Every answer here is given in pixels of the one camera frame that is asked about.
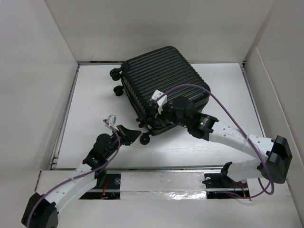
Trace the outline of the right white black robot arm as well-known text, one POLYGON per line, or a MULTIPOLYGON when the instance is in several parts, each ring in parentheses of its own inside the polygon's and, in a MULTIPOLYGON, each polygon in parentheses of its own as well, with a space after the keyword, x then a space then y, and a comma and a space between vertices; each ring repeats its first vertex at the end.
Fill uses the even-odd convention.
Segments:
POLYGON ((223 186, 262 177, 278 184, 285 182, 293 158, 286 138, 244 136, 240 130, 217 118, 196 111, 194 103, 185 97, 176 98, 169 104, 164 96, 155 103, 160 121, 184 127, 195 138, 220 143, 253 157, 244 162, 227 162, 219 175, 223 186))

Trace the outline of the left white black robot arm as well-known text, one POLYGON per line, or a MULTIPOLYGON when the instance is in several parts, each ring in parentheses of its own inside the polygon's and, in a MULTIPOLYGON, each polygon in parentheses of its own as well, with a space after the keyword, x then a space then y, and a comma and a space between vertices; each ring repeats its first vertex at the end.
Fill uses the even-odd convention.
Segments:
POLYGON ((121 146, 130 146, 142 133, 122 125, 109 126, 112 135, 97 137, 91 151, 82 163, 63 182, 49 191, 34 193, 21 219, 27 228, 56 228, 63 211, 92 188, 101 188, 106 182, 106 166, 118 154, 121 146))

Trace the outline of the black hard-shell suitcase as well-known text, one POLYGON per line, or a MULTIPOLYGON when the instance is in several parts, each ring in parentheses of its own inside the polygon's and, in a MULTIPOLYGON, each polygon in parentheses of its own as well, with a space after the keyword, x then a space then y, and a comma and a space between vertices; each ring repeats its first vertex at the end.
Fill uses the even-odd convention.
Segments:
POLYGON ((137 114, 139 127, 148 130, 140 137, 142 145, 147 145, 151 136, 175 127, 171 123, 161 123, 153 113, 155 109, 150 98, 156 90, 166 92, 182 84, 198 85, 210 90, 191 64, 172 46, 128 59, 119 68, 112 69, 110 77, 122 82, 114 88, 115 95, 127 95, 137 114))

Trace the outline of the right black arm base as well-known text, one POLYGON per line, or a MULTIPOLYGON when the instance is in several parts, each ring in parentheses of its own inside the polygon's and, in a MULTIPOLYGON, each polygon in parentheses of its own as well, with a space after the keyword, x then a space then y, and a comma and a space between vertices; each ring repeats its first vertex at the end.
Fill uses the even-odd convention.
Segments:
POLYGON ((207 199, 233 199, 238 195, 241 198, 250 197, 247 182, 235 182, 231 180, 222 180, 219 173, 204 173, 207 191, 207 199))

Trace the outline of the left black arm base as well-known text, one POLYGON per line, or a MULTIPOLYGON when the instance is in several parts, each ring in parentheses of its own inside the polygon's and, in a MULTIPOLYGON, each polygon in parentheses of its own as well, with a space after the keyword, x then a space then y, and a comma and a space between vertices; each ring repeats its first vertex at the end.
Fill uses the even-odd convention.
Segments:
POLYGON ((80 197, 81 200, 119 200, 121 174, 109 173, 103 186, 96 186, 80 197))

